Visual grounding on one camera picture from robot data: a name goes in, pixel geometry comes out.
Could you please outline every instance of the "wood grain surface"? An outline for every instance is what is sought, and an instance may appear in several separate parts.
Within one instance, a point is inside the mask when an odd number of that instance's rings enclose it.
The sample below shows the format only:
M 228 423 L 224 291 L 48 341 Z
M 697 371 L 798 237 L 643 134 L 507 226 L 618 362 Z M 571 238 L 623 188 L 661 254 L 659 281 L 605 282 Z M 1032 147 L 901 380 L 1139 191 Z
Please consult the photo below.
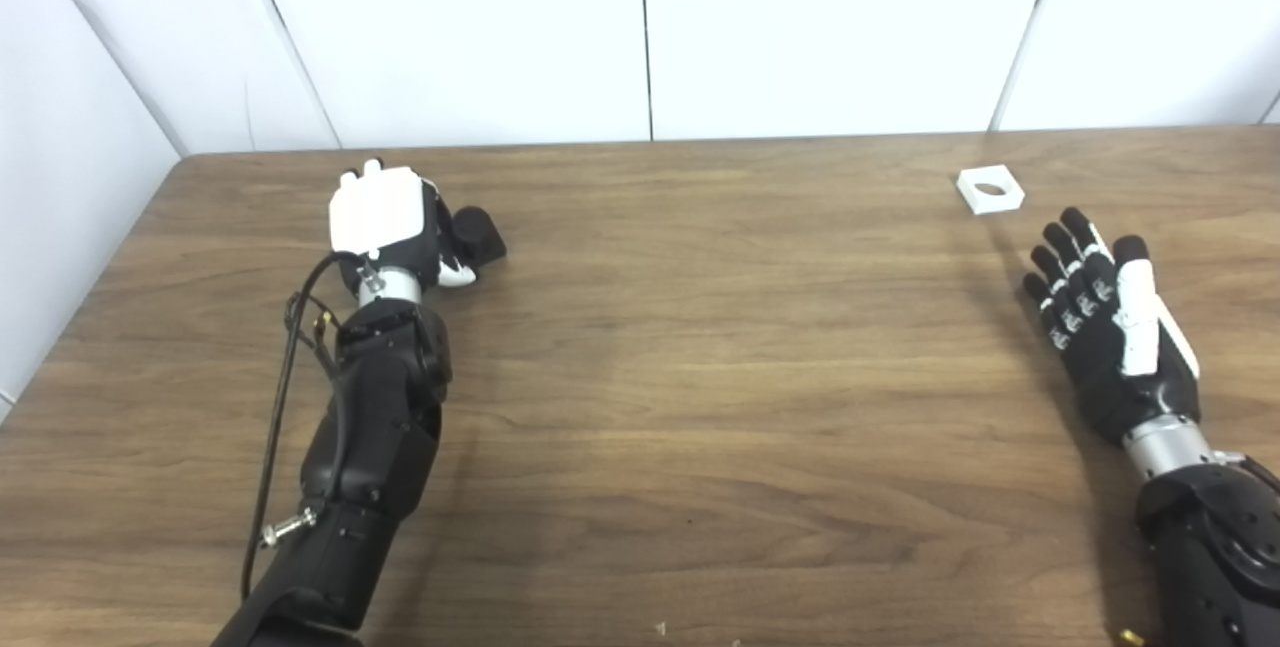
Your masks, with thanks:
M 342 169 L 192 158 L 0 425 L 0 642 L 206 644 Z M 1018 282 L 1147 237 L 1215 447 L 1280 466 L 1280 128 L 388 150 L 511 249 L 436 293 L 454 383 L 370 646 L 1097 647 L 1151 634 L 1137 479 Z M 955 173 L 1007 163 L 1021 210 Z M 348 304 L 337 277 L 320 291 Z M 300 361 L 270 519 L 325 401 Z

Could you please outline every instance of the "robotic hand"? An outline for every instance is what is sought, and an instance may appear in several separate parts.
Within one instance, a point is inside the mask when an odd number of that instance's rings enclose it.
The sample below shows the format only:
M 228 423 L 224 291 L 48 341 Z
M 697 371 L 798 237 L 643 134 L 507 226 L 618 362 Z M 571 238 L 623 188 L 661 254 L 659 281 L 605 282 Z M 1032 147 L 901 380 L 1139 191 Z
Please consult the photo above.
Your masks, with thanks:
M 242 603 L 214 647 L 358 647 L 361 628 L 399 523 L 421 500 L 439 446 L 452 379 L 444 323 L 421 305 L 436 284 L 475 282 L 475 270 L 506 255 L 479 208 L 451 214 L 435 184 L 407 167 L 365 163 L 348 172 L 329 204 L 334 251 L 289 300 L 289 338 L 268 437 L 262 482 L 241 583 Z M 298 333 L 311 288 L 339 264 L 360 307 L 337 323 L 330 357 L 320 302 L 314 341 Z M 298 342 L 316 352 L 333 397 L 302 463 L 298 514 L 262 527 L 280 413 Z M 250 588 L 253 556 L 276 548 Z
M 1156 293 L 1147 246 L 1114 255 L 1075 208 L 1044 227 L 1023 286 L 1084 420 L 1129 454 L 1138 527 L 1156 561 L 1165 644 L 1280 644 L 1280 482 L 1201 434 L 1199 364 Z

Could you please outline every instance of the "bolt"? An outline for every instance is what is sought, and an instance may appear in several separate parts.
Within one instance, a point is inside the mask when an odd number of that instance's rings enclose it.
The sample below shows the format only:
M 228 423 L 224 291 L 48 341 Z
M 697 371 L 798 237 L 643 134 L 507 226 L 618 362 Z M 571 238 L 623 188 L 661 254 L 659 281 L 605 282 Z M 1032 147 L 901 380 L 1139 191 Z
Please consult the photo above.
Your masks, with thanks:
M 294 515 L 280 524 L 266 525 L 262 528 L 262 543 L 268 547 L 275 547 L 280 543 L 280 538 L 288 533 L 296 532 L 303 527 L 315 527 L 316 514 L 311 507 L 302 510 L 301 515 Z

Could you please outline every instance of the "white plastic piece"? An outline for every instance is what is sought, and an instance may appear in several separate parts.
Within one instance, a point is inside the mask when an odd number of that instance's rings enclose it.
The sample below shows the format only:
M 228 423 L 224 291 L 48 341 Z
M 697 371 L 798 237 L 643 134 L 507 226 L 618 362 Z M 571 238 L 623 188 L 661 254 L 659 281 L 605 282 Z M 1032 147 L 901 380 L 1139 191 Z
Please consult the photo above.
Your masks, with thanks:
M 1188 342 L 1187 336 L 1183 334 L 1183 328 L 1178 327 L 1178 323 L 1174 320 L 1174 315 L 1169 314 L 1169 305 L 1165 304 L 1165 300 L 1161 299 L 1160 295 L 1156 295 L 1156 314 L 1160 315 L 1160 324 L 1165 324 L 1165 332 L 1167 332 L 1169 338 L 1174 341 L 1174 346 L 1183 354 L 1183 359 L 1192 370 L 1192 377 L 1199 379 L 1199 360 L 1196 356 L 1196 351 L 1192 350 L 1192 343 Z
M 458 265 L 458 269 L 453 269 L 444 259 L 440 259 L 440 274 L 438 279 L 440 287 L 466 287 L 476 281 L 476 273 L 466 265 Z
M 369 160 L 365 177 L 352 179 L 347 173 L 338 182 L 329 200 L 334 250 L 362 255 L 422 233 L 422 179 L 412 169 Z
M 1151 260 L 1125 263 L 1116 274 L 1120 309 L 1112 320 L 1124 331 L 1120 373 L 1155 374 L 1160 363 L 1160 307 Z
M 998 188 L 1001 195 L 988 195 L 978 188 L 979 184 L 988 184 Z M 969 202 L 973 214 L 991 214 L 993 211 L 1010 211 L 1023 206 L 1027 192 L 1023 191 L 1018 181 L 1014 179 L 1009 168 L 1002 164 L 991 167 L 974 167 L 961 169 L 956 187 L 964 201 Z

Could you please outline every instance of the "wire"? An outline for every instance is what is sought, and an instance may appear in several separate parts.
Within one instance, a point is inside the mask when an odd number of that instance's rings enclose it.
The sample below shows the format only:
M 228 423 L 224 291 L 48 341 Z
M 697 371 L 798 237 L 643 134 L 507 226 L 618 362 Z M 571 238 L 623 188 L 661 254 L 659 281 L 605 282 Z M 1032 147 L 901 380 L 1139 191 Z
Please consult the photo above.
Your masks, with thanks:
M 342 384 L 338 383 L 338 365 L 334 364 L 333 356 L 329 355 L 329 347 L 325 346 L 324 341 L 325 324 L 330 320 L 333 320 L 333 313 L 326 310 L 316 319 L 312 327 L 312 337 L 315 337 L 312 351 L 325 377 L 329 378 L 329 384 L 333 388 L 334 413 L 338 415 L 338 439 L 334 446 L 333 466 L 329 471 L 329 489 L 325 492 L 325 498 L 328 500 L 337 497 L 342 487 L 342 470 L 347 464 L 347 443 L 351 433 L 351 414 L 347 409 L 347 396 L 343 393 Z
M 1280 479 L 1277 479 L 1271 470 L 1262 466 L 1262 463 L 1254 460 L 1252 456 L 1245 455 L 1244 459 L 1240 460 L 1240 468 L 1252 474 L 1253 477 L 1261 479 L 1262 483 L 1270 487 L 1272 492 L 1280 495 Z
M 297 304 L 298 304 L 298 301 L 301 299 L 302 299 L 302 293 L 301 292 L 293 292 L 293 295 L 289 295 L 289 299 L 284 301 L 284 329 L 285 329 L 285 332 L 288 332 L 288 329 L 289 329 L 289 318 L 293 315 L 293 307 L 297 306 Z M 338 327 L 338 329 L 342 329 L 342 320 L 339 320 L 334 315 L 334 311 L 329 309 L 329 305 L 325 305 L 324 302 L 320 301 L 319 297 L 314 297 L 311 295 L 307 295 L 307 301 L 311 302 L 312 305 L 315 305 L 316 309 L 320 310 L 320 314 L 328 313 L 329 314 L 329 320 L 333 322 Z M 298 341 L 302 342 L 303 345 L 306 345 L 308 350 L 315 350 L 316 348 L 315 342 L 311 341 L 311 340 L 307 340 L 306 334 L 302 334 L 301 332 L 298 333 Z
M 257 483 L 257 500 L 253 504 L 253 519 L 250 524 L 248 543 L 244 546 L 244 564 L 241 569 L 241 601 L 248 600 L 250 583 L 253 578 L 253 560 L 257 556 L 259 534 L 262 532 L 262 518 L 266 514 L 266 500 L 271 491 L 271 471 L 275 468 L 275 447 L 280 438 L 280 424 L 284 418 L 284 400 L 289 392 L 289 378 L 293 374 L 293 356 L 298 350 L 298 337 L 302 329 L 302 313 L 307 300 L 311 300 L 311 290 L 315 288 L 320 275 L 335 263 L 344 261 L 352 265 L 365 264 L 353 252 L 329 252 L 307 274 L 306 282 L 298 290 L 298 300 L 289 310 L 289 333 L 284 342 L 284 360 L 280 364 L 280 378 L 275 386 L 275 402 L 271 405 L 271 423 L 266 432 L 266 450 L 262 454 L 262 475 Z

